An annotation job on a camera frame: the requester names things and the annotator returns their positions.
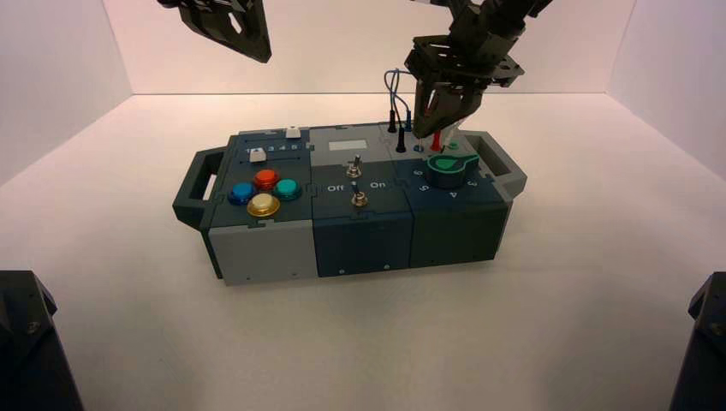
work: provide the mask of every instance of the teal button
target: teal button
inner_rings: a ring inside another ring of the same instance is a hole
[[[280,200],[291,201],[300,197],[300,184],[290,178],[285,178],[277,182],[273,194]]]

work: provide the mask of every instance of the red button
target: red button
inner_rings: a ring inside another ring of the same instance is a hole
[[[254,176],[254,185],[260,190],[272,190],[279,181],[280,176],[274,170],[261,170]]]

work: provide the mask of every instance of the light gray panel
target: light gray panel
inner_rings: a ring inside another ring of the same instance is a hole
[[[227,285],[318,276],[312,220],[264,227],[210,229],[209,239]]]
[[[366,148],[350,150],[331,150],[332,141],[364,140]],[[363,163],[376,161],[389,161],[388,150],[381,140],[378,125],[369,126],[337,126],[330,128],[314,128],[310,130],[310,143],[315,150],[310,153],[312,166],[318,165],[346,165],[359,154]]]
[[[388,132],[388,124],[379,124],[378,125],[383,143],[386,146],[386,149],[389,152],[390,157],[393,160],[411,160],[411,159],[418,159],[418,158],[429,158],[430,156],[434,154],[438,154],[438,152],[434,152],[431,149],[431,144],[433,143],[433,137],[428,136],[425,139],[417,139],[416,136],[414,136],[414,133],[406,132],[404,134],[404,142],[406,144],[406,151],[405,152],[397,152],[396,146],[398,146],[398,133],[389,133]],[[457,150],[449,150],[447,151],[448,154],[452,155],[467,155],[467,154],[474,154],[476,151],[466,142],[466,139],[464,136],[460,135],[458,133],[458,129],[455,128],[455,126],[450,126],[448,128],[445,128],[443,132],[441,133],[441,144],[443,145],[445,135],[449,131],[453,132],[453,135],[451,136],[451,142],[455,142],[459,148]],[[421,144],[423,147],[422,152],[418,152],[414,150],[414,147],[418,144]]]

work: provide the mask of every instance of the small white button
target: small white button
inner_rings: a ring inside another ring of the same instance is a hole
[[[267,153],[262,147],[250,150],[250,163],[262,163],[267,160]]]
[[[288,127],[288,129],[285,130],[285,138],[286,139],[299,139],[300,138],[300,129],[295,126]]]

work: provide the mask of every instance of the white wall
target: white wall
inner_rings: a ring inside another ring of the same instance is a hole
[[[104,1],[137,93],[382,92],[383,72],[403,66],[414,36],[451,23],[447,9],[408,0],[265,0],[272,59],[259,64],[156,1]],[[510,90],[604,92],[633,3],[553,2],[514,49],[527,75]]]
[[[608,92],[726,178],[724,22],[724,0],[638,0]]]
[[[130,94],[101,0],[0,0],[0,184]]]

